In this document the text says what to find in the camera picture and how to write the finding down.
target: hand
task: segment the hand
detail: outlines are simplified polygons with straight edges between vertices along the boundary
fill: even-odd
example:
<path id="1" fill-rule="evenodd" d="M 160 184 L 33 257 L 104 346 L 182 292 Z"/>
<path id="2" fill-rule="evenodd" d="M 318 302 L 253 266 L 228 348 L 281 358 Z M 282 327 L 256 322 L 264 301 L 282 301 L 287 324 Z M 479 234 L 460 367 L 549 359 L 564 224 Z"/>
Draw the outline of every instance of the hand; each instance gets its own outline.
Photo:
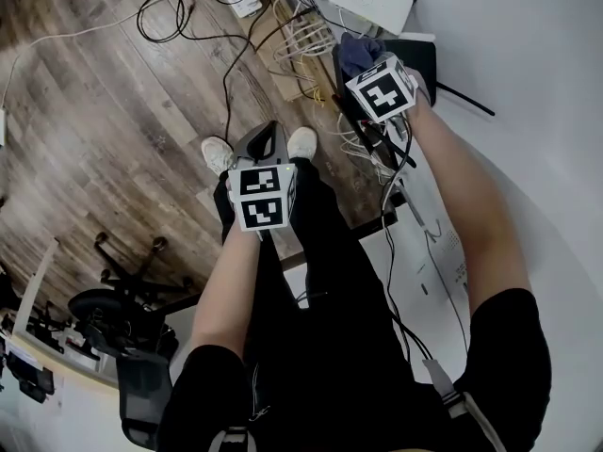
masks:
<path id="1" fill-rule="evenodd" d="M 420 87 L 420 89 L 418 89 L 416 91 L 416 105 L 406 111 L 408 118 L 411 121 L 415 121 L 416 119 L 418 119 L 418 117 L 421 113 L 425 112 L 426 110 L 431 109 L 432 106 L 431 106 L 428 98 L 426 97 L 426 96 L 429 96 L 430 94 L 427 91 L 427 84 L 425 84 L 425 79 L 423 78 L 423 75 L 421 75 L 415 69 L 411 69 L 410 67 L 405 67 L 404 69 L 406 70 L 406 72 L 409 75 L 412 75 L 416 79 L 416 82 L 418 83 L 418 86 Z"/>

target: chair wheel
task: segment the chair wheel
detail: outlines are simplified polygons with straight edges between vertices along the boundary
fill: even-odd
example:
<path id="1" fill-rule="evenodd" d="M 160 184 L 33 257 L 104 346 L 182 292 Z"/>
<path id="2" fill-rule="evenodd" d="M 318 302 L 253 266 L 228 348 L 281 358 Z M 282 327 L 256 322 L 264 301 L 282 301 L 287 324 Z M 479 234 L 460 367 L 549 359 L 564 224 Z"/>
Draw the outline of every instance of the chair wheel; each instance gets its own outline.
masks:
<path id="1" fill-rule="evenodd" d="M 103 243 L 105 243 L 105 241 L 107 241 L 109 239 L 109 236 L 106 235 L 106 233 L 98 233 L 96 235 L 96 238 L 94 239 L 94 242 L 97 245 L 102 245 Z"/>
<path id="2" fill-rule="evenodd" d="M 163 237 L 163 236 L 156 237 L 153 240 L 153 249 L 154 250 L 161 251 L 166 246 L 168 246 L 168 240 L 165 237 Z"/>

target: plug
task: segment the plug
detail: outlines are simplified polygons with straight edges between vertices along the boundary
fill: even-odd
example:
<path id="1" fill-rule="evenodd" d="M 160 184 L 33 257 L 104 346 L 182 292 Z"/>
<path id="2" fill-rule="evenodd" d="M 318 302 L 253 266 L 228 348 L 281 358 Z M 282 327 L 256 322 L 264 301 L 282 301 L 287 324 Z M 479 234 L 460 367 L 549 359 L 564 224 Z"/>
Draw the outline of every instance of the plug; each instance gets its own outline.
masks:
<path id="1" fill-rule="evenodd" d="M 2 107 L 0 109 L 0 147 L 7 144 L 7 117 L 7 110 Z"/>

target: wrist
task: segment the wrist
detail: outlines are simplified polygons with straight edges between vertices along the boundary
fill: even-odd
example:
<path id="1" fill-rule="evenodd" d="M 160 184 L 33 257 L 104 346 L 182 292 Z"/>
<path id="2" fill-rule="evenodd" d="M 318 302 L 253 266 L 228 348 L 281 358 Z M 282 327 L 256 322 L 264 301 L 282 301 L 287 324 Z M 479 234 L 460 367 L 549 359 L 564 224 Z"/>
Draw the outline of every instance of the wrist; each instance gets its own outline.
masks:
<path id="1" fill-rule="evenodd" d="M 420 90 L 416 91 L 416 104 L 407 111 L 408 121 L 413 127 L 417 128 L 424 116 L 432 112 L 429 101 Z"/>

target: blue cloth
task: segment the blue cloth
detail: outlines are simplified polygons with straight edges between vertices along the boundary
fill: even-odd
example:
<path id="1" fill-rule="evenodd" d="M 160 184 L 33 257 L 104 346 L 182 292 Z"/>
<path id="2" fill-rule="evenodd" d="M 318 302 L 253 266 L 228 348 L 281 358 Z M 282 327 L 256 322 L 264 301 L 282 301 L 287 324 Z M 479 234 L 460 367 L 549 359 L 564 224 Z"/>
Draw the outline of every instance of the blue cloth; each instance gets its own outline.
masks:
<path id="1" fill-rule="evenodd" d="M 341 70 L 355 77 L 375 65 L 375 60 L 385 52 L 385 42 L 380 39 L 363 37 L 355 39 L 348 32 L 341 36 L 339 66 Z"/>

